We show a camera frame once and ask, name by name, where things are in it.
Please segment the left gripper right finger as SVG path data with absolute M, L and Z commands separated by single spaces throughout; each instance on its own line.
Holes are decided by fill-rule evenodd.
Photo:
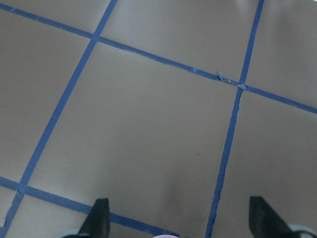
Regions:
M 254 238 L 296 238 L 297 234 L 261 196 L 249 200 L 249 229 Z

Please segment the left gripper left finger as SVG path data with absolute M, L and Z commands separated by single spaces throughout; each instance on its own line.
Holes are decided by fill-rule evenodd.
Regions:
M 110 211 L 107 198 L 95 201 L 82 227 L 78 238 L 107 238 L 110 232 Z

